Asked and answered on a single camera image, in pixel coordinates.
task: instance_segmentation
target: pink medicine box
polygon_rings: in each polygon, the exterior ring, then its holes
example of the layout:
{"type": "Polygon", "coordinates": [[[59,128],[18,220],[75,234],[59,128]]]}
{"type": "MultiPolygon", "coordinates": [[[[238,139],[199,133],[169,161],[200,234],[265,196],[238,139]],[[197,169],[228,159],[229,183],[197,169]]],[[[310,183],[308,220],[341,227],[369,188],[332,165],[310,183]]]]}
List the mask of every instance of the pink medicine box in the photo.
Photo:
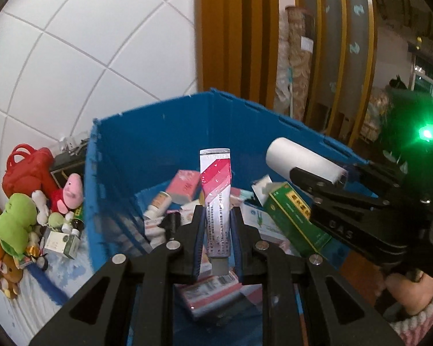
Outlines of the pink medicine box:
{"type": "Polygon", "coordinates": [[[179,170],[165,192],[172,197],[173,203],[183,205],[194,199],[199,182],[199,172],[194,170],[179,170]]]}

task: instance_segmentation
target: tube cap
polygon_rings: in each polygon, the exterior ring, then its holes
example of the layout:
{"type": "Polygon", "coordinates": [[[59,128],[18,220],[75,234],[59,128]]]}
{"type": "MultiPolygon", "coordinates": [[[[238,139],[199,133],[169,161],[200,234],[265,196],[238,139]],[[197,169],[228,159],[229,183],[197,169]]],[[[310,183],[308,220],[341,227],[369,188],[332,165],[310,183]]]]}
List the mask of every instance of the tube cap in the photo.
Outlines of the tube cap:
{"type": "Polygon", "coordinates": [[[61,231],[65,234],[70,234],[70,232],[72,231],[72,226],[65,222],[61,228],[61,231]]]}
{"type": "Polygon", "coordinates": [[[212,257],[210,258],[212,264],[212,275],[226,276],[229,274],[229,261],[227,257],[212,257]]]}
{"type": "Polygon", "coordinates": [[[143,213],[144,219],[155,219],[156,217],[156,213],[152,209],[148,209],[146,212],[143,213]]]}

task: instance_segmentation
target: brown teddy bear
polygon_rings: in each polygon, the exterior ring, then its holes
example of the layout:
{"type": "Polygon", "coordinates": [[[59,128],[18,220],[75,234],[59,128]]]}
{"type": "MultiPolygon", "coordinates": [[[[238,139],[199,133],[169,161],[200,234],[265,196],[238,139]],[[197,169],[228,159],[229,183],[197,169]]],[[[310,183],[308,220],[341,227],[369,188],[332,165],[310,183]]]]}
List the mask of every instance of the brown teddy bear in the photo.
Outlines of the brown teddy bear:
{"type": "Polygon", "coordinates": [[[23,279],[23,270],[18,269],[11,255],[5,254],[0,264],[0,290],[8,299],[19,294],[18,283],[23,279]]]}

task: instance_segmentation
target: white bedsheet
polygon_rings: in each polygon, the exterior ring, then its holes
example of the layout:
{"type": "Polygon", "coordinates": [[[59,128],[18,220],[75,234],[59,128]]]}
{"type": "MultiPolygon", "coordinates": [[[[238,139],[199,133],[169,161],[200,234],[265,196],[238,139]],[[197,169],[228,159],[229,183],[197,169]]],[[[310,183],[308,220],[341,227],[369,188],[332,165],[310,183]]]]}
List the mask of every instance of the white bedsheet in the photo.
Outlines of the white bedsheet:
{"type": "MultiPolygon", "coordinates": [[[[47,258],[47,276],[69,297],[93,275],[85,235],[75,260],[50,254],[47,258]]],[[[0,324],[17,346],[28,346],[60,307],[43,292],[27,270],[19,287],[21,294],[14,300],[9,300],[0,291],[0,324]]]]}

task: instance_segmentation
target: green medicine box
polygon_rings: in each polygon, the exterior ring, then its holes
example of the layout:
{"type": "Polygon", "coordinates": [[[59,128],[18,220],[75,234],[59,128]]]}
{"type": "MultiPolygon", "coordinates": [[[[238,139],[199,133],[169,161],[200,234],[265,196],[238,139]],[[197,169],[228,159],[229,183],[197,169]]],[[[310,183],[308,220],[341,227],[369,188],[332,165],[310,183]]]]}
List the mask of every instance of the green medicine box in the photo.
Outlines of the green medicine box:
{"type": "Polygon", "coordinates": [[[303,257],[318,253],[331,239],[310,223],[309,206],[288,182],[270,193],[263,208],[303,257]]]}

